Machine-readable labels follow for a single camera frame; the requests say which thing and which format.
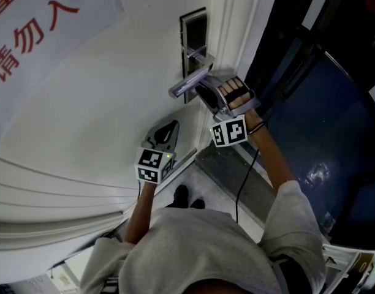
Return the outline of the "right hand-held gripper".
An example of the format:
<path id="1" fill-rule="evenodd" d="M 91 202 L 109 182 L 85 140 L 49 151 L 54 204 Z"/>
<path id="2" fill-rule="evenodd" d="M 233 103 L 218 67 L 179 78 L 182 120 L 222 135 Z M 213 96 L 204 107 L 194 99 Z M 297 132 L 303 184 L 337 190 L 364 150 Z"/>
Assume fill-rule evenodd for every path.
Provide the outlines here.
<path id="1" fill-rule="evenodd" d="M 244 105 L 231 110 L 219 87 L 232 78 L 235 77 L 208 76 L 205 79 L 205 85 L 197 85 L 195 87 L 196 93 L 213 114 L 216 124 L 210 127 L 210 132 L 214 144 L 218 148 L 246 141 L 248 139 L 248 131 L 245 113 L 252 108 L 260 106 L 254 91 L 242 81 L 250 90 L 252 98 Z"/>

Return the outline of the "person's right hand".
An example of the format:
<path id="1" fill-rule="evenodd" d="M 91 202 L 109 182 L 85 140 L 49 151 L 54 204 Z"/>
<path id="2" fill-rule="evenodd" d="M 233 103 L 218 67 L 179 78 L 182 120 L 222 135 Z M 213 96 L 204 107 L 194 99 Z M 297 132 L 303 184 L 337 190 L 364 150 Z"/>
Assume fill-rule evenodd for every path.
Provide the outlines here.
<path id="1" fill-rule="evenodd" d="M 232 78 L 220 85 L 219 90 L 231 110 L 244 105 L 252 98 L 250 90 L 238 77 Z"/>

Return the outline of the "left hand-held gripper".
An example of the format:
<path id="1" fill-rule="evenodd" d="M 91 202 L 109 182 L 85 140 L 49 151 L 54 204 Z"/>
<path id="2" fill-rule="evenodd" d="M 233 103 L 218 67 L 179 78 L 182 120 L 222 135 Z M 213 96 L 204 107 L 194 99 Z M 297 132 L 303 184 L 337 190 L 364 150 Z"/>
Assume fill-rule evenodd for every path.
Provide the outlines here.
<path id="1" fill-rule="evenodd" d="M 139 181 L 160 184 L 172 171 L 179 128 L 177 120 L 169 120 L 148 131 L 135 159 L 135 174 Z"/>

